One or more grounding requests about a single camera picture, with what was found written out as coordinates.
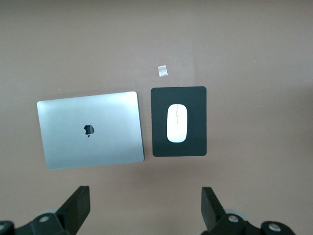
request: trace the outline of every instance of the black mouse pad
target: black mouse pad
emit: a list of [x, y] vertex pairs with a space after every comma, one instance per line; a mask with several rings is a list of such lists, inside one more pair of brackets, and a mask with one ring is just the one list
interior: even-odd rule
[[[173, 104], [187, 109], [187, 135], [182, 142], [167, 136], [168, 109]], [[155, 157], [204, 156], [206, 154], [206, 88], [166, 87], [151, 89], [152, 145]]]

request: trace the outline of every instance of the silver bolt head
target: silver bolt head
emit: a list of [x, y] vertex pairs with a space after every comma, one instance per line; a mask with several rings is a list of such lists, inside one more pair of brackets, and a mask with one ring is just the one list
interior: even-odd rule
[[228, 220], [229, 220], [230, 222], [233, 222], [233, 223], [238, 223], [238, 221], [239, 221], [239, 219], [238, 219], [236, 216], [234, 216], [234, 215], [230, 215], [230, 216], [228, 217]]
[[46, 221], [48, 221], [49, 220], [49, 217], [48, 216], [44, 216], [44, 217], [41, 217], [40, 219], [39, 219], [39, 222], [40, 223], [44, 223], [44, 222], [46, 222]]
[[269, 227], [269, 229], [271, 229], [272, 231], [275, 231], [275, 232], [280, 232], [281, 231], [280, 227], [277, 224], [271, 223], [271, 224], [268, 225], [268, 227]]

